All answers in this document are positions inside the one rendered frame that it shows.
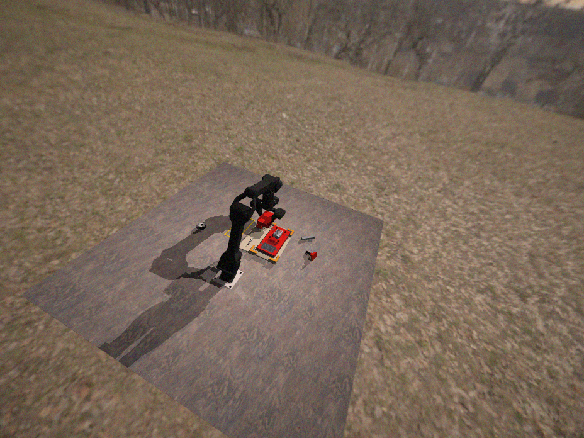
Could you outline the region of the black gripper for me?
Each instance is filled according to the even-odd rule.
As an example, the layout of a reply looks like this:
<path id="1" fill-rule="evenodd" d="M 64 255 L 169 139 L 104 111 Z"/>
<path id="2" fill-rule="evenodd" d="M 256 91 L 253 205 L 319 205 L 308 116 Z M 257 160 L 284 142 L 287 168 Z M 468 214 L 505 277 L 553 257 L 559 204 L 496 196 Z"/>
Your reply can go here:
<path id="1" fill-rule="evenodd" d="M 266 201 L 263 198 L 262 199 L 257 198 L 256 209 L 255 209 L 259 216 L 262 215 L 262 209 L 274 212 L 273 216 L 271 217 L 272 223 L 275 219 L 279 219 L 279 220 L 282 219 L 282 217 L 286 213 L 286 211 L 282 208 L 278 208 L 278 209 L 273 208 L 274 200 L 275 200 L 275 198 L 271 201 Z M 250 207 L 253 207 L 253 200 L 250 202 Z"/>

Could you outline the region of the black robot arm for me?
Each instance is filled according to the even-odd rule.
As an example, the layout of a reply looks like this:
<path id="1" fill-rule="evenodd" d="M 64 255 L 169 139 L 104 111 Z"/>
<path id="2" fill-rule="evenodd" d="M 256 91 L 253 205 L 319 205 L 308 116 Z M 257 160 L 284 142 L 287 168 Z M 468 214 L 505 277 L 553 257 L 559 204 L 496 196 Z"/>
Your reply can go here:
<path id="1" fill-rule="evenodd" d="M 282 182 L 280 177 L 274 177 L 266 174 L 262 177 L 262 181 L 256 183 L 251 187 L 247 187 L 245 191 L 238 195 L 230 206 L 230 219 L 232 221 L 232 228 L 228 242 L 227 250 L 221 255 L 218 262 L 217 269 L 222 270 L 219 279 L 232 283 L 237 271 L 240 267 L 242 252 L 239 251 L 240 241 L 244 230 L 244 225 L 247 223 L 256 210 L 256 200 L 261 194 L 263 199 L 271 201 L 275 198 L 273 207 L 278 204 L 279 198 L 274 195 L 281 188 Z M 248 207 L 240 200 L 245 197 L 253 199 L 253 207 Z"/>

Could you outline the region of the red car hood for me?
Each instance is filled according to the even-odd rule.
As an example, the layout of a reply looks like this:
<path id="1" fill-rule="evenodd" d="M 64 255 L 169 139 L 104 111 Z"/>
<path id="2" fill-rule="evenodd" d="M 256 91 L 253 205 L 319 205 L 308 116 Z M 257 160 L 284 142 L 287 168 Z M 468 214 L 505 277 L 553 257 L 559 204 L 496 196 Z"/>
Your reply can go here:
<path id="1" fill-rule="evenodd" d="M 257 224 L 269 228 L 270 225 L 272 224 L 272 217 L 273 213 L 269 212 L 269 211 L 265 211 L 258 219 L 257 219 Z"/>

